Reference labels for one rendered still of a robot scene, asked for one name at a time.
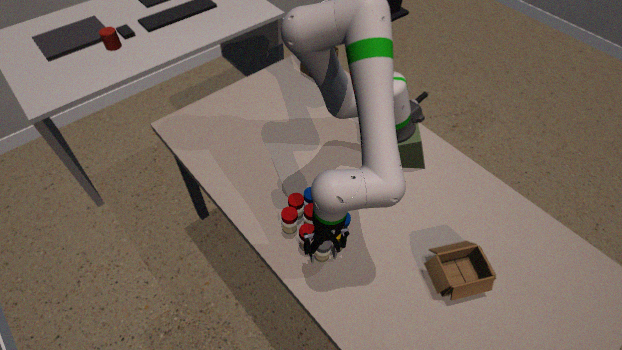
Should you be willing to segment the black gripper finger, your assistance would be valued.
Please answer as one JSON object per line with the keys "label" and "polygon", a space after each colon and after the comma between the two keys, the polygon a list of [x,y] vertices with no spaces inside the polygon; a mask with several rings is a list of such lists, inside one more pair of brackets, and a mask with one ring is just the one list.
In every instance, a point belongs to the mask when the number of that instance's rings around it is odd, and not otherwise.
{"label": "black gripper finger", "polygon": [[[340,242],[337,241],[337,239],[333,239],[331,240],[333,245],[333,250],[332,250],[332,254],[333,254],[333,258],[336,259],[337,258],[337,253],[340,252],[340,248],[345,248],[346,247],[346,241],[347,241],[347,236],[349,235],[349,230],[348,227],[345,226],[343,227],[343,229],[341,230],[341,237],[340,237]],[[335,242],[336,240],[336,242]],[[337,245],[338,244],[338,245]]]}
{"label": "black gripper finger", "polygon": [[313,235],[314,235],[314,233],[312,233],[312,234],[304,233],[304,239],[305,239],[305,241],[304,241],[304,252],[305,252],[306,255],[307,254],[310,255],[311,263],[314,263],[314,256],[315,256],[314,253],[316,252],[318,247],[320,245],[322,245],[323,242],[325,241],[323,239],[320,239],[319,241],[317,239],[314,239],[313,242],[310,243],[312,238],[313,238]]}

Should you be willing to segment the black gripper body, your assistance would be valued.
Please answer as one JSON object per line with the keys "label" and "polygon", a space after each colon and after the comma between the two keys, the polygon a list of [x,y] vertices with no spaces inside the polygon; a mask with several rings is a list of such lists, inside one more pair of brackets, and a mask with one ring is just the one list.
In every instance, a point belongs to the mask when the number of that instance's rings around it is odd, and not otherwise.
{"label": "black gripper body", "polygon": [[[340,233],[339,233],[339,232],[340,232]],[[330,240],[335,239],[338,235],[340,235],[340,234],[341,234],[341,231],[339,231],[339,232],[338,232],[338,233],[335,233],[335,234],[324,234],[324,233],[319,232],[319,231],[318,231],[318,230],[314,227],[314,231],[313,231],[312,233],[314,233],[313,238],[315,238],[315,239],[317,239],[317,240],[320,240],[320,239],[322,238],[322,239],[323,239],[323,240],[325,240],[325,241],[330,241]],[[319,237],[321,237],[321,238],[319,238]],[[326,240],[326,239],[329,239],[329,240]]]}

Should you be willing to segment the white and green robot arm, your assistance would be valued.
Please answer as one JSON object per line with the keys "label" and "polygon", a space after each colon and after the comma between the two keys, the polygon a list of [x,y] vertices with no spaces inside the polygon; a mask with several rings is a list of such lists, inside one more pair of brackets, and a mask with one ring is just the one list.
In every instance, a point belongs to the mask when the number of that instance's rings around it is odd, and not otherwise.
{"label": "white and green robot arm", "polygon": [[[348,211],[391,207],[404,196],[398,143],[425,120],[418,103],[428,94],[409,103],[406,80],[394,72],[393,96],[387,0],[330,0],[295,7],[282,21],[281,36],[314,79],[329,113],[359,120],[362,167],[323,171],[311,186],[313,225],[321,233],[335,234],[343,229]],[[351,81],[334,49],[342,44]]]}

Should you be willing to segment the blue-capped bottle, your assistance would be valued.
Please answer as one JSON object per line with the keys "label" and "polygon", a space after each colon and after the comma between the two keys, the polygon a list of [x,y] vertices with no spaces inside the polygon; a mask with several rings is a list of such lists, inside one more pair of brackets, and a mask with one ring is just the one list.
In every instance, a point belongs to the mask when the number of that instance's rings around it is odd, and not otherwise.
{"label": "blue-capped bottle", "polygon": [[347,217],[346,217],[346,221],[345,221],[345,225],[344,225],[344,227],[345,227],[345,226],[347,226],[347,227],[348,227],[348,230],[349,230],[349,226],[350,226],[350,221],[351,221],[351,216],[350,216],[350,214],[347,212]]}
{"label": "blue-capped bottle", "polygon": [[311,198],[311,187],[304,190],[304,207],[309,203],[313,203]]}

